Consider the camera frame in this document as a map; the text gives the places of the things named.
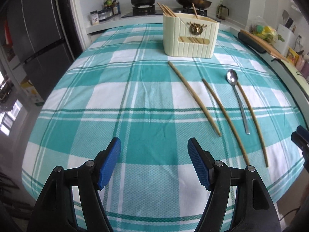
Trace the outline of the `metal spoon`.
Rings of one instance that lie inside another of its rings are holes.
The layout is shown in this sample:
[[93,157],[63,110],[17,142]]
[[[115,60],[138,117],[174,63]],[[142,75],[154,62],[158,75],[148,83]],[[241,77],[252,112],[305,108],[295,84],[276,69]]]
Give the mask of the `metal spoon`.
[[237,102],[238,102],[239,107],[240,107],[241,116],[242,116],[242,119],[243,119],[245,133],[247,135],[250,135],[250,130],[249,130],[249,126],[248,126],[248,123],[247,123],[246,114],[244,112],[244,106],[243,106],[243,103],[242,103],[242,101],[241,101],[241,99],[239,97],[239,94],[238,94],[237,90],[236,90],[236,85],[237,85],[237,82],[238,82],[238,75],[235,72],[235,70],[229,69],[227,71],[227,73],[226,73],[226,80],[232,86],[232,88],[234,90],[234,93],[236,95]]

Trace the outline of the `teal white plaid tablecloth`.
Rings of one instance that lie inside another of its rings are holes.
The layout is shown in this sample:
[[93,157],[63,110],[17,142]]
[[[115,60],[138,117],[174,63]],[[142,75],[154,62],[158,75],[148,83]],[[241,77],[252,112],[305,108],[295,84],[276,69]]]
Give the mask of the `teal white plaid tablecloth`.
[[[168,61],[199,96],[221,137]],[[226,80],[229,69],[238,75],[236,90],[250,135]],[[250,164],[278,201],[303,169],[290,135],[305,120],[289,91],[228,32],[218,33],[210,59],[169,57],[161,24],[107,30],[77,58],[35,123],[21,170],[23,185],[37,198],[55,166],[81,166],[118,137],[121,155],[99,194],[114,231],[193,231],[209,192],[193,168],[188,140],[196,138],[228,166],[246,166],[220,105]]]

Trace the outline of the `wooden cutting board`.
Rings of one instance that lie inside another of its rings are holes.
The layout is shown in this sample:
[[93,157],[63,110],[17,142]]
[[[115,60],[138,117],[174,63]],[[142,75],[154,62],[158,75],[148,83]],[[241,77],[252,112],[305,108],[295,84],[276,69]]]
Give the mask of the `wooden cutting board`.
[[247,32],[243,29],[241,29],[240,32],[244,33],[245,35],[250,37],[254,42],[258,43],[271,56],[273,56],[277,59],[284,60],[284,61],[288,62],[288,59],[286,57],[284,57],[280,52],[277,51],[277,49],[275,49],[272,45],[270,45],[269,43],[267,43],[263,39]]

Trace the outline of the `white knife block holder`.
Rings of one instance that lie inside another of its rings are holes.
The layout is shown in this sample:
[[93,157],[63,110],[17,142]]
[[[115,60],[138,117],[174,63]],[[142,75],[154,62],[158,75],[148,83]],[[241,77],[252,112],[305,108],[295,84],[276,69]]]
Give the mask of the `white knife block holder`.
[[295,34],[289,29],[279,24],[277,29],[278,39],[274,43],[274,47],[283,56],[287,56],[289,48],[293,48],[296,40]]

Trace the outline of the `black tray under board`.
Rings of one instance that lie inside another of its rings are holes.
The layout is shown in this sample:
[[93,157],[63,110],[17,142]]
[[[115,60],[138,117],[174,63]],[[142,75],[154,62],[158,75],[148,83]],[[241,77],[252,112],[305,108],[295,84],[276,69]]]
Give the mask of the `black tray under board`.
[[238,33],[238,39],[258,53],[264,54],[267,52],[261,45],[243,32]]

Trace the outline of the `bag of sponges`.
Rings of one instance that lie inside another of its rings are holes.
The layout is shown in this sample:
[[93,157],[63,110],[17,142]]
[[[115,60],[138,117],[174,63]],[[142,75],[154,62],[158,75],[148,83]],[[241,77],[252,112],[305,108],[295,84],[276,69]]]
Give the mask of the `bag of sponges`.
[[285,39],[260,16],[252,19],[249,32],[271,45],[285,42]]

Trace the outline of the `cream utensil holder box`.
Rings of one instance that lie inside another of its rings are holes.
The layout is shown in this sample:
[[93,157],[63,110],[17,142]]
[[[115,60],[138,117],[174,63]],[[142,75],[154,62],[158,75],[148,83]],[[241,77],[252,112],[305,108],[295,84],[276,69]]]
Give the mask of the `cream utensil holder box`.
[[193,14],[163,15],[163,47],[172,57],[206,58],[214,54],[220,23]]

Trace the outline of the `spice jar rack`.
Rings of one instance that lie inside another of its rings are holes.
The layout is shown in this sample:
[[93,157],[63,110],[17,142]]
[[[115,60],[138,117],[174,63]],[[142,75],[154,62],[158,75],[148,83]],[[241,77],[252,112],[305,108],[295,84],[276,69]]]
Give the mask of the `spice jar rack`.
[[98,25],[99,23],[111,19],[113,17],[111,9],[95,10],[90,12],[91,25]]

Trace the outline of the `yellow green sauce bottle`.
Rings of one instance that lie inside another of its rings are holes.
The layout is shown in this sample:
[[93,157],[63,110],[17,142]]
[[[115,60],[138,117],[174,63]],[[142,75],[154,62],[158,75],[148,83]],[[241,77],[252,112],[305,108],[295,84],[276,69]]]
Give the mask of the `yellow green sauce bottle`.
[[104,10],[108,12],[108,16],[113,16],[113,1],[112,0],[104,0]]

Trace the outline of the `dark grey refrigerator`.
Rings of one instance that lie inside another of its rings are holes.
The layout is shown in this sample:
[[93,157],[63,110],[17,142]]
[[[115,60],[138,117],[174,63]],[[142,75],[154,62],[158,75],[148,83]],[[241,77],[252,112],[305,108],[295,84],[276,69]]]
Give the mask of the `dark grey refrigerator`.
[[43,100],[82,53],[69,0],[8,0],[13,49]]

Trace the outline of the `chopstick in holder left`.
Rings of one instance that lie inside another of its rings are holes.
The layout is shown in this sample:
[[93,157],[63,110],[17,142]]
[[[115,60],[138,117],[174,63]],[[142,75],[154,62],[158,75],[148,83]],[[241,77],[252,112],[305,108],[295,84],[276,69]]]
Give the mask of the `chopstick in holder left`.
[[157,2],[157,5],[161,8],[164,15],[170,16],[170,17],[177,17],[177,15],[175,15],[175,13],[168,6],[162,5],[159,2]]

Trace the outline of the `chopstick in holder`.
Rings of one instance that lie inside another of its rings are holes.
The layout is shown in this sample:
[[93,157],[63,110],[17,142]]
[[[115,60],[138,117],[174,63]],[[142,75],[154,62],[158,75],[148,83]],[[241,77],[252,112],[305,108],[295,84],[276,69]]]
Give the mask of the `chopstick in holder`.
[[177,15],[175,15],[175,13],[168,6],[162,5],[159,2],[157,2],[157,5],[161,8],[164,15],[170,16],[170,17],[177,17]]
[[192,7],[193,7],[193,10],[194,10],[194,15],[195,15],[196,19],[199,19],[199,18],[198,18],[198,14],[197,14],[197,12],[196,12],[196,8],[195,8],[194,3],[192,3]]

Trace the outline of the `dark glass kettle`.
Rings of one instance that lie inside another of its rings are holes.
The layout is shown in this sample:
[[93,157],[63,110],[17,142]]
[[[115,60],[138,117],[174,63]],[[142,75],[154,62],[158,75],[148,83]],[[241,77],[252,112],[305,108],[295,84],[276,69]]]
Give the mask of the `dark glass kettle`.
[[216,17],[221,20],[226,20],[229,16],[229,8],[223,5],[223,1],[220,1],[217,6]]

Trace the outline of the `chopstick in holder right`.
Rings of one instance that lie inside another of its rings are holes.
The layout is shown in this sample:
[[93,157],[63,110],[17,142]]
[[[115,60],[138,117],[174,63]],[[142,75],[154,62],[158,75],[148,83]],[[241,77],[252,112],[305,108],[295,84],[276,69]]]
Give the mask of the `chopstick in holder right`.
[[197,12],[196,12],[196,8],[195,8],[194,3],[192,3],[192,7],[193,7],[193,10],[194,10],[194,15],[195,15],[196,19],[199,19],[199,18],[198,18],[198,14],[197,14]]

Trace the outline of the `wok with glass lid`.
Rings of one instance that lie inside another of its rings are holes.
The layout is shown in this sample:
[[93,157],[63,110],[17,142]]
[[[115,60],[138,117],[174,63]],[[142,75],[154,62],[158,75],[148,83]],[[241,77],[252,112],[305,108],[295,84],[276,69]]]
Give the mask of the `wok with glass lid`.
[[194,5],[196,9],[208,9],[212,5],[208,0],[176,0],[176,2],[185,8],[191,8]]

